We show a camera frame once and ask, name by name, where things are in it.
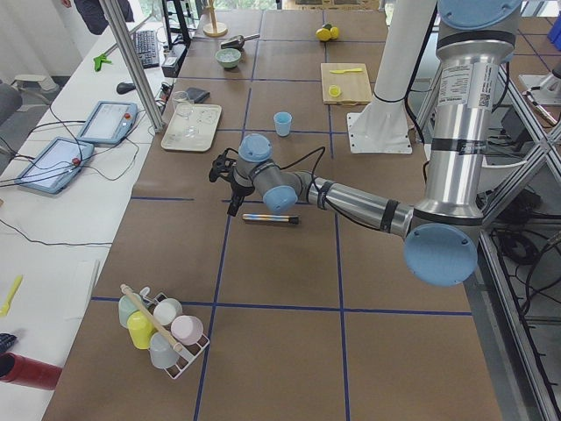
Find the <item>small green bowl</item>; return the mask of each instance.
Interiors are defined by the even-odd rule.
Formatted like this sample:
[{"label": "small green bowl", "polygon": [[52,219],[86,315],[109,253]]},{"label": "small green bowl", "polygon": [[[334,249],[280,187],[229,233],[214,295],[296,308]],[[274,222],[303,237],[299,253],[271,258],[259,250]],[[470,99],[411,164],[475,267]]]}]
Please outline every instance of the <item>small green bowl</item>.
[{"label": "small green bowl", "polygon": [[234,68],[238,65],[242,54],[235,48],[225,48],[218,50],[215,57],[223,68]]}]

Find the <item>computer mouse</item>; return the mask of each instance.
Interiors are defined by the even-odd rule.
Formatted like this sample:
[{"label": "computer mouse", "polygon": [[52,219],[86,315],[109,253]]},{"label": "computer mouse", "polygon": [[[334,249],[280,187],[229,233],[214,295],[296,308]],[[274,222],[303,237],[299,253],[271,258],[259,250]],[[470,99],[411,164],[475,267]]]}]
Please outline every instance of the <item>computer mouse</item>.
[{"label": "computer mouse", "polygon": [[134,86],[134,83],[127,83],[127,82],[120,82],[117,85],[117,93],[119,95],[123,95],[126,94],[127,92],[131,92],[132,90],[135,90],[137,87]]}]

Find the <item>yellow cup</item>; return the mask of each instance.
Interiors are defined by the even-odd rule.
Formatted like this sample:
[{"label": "yellow cup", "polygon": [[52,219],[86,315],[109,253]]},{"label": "yellow cup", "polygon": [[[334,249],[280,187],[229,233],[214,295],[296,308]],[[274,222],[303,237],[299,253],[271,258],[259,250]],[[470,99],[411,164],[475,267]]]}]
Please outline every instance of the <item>yellow cup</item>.
[{"label": "yellow cup", "polygon": [[126,327],[135,347],[138,349],[150,347],[150,338],[156,333],[156,328],[144,314],[140,311],[132,313],[126,321]]}]

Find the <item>label sticker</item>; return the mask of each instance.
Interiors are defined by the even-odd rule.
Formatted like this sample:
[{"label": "label sticker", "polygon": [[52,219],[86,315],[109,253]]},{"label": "label sticker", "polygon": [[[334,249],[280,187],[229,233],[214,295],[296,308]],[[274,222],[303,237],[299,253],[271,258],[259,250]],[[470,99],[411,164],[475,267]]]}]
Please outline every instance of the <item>label sticker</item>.
[{"label": "label sticker", "polygon": [[442,71],[438,106],[463,105],[470,94],[473,64],[453,66]]},{"label": "label sticker", "polygon": [[493,109],[494,85],[499,74],[499,66],[489,63],[473,65],[472,83],[467,106],[469,108]]}]

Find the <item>blue cup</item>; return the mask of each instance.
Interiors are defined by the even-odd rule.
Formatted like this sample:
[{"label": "blue cup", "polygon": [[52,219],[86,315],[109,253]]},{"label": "blue cup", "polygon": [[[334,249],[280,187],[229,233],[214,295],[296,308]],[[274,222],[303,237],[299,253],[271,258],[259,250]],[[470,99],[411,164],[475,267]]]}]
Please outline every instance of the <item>blue cup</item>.
[{"label": "blue cup", "polygon": [[289,112],[281,111],[277,112],[274,117],[274,130],[281,137],[288,136],[290,134],[290,125],[292,123],[292,116]]}]

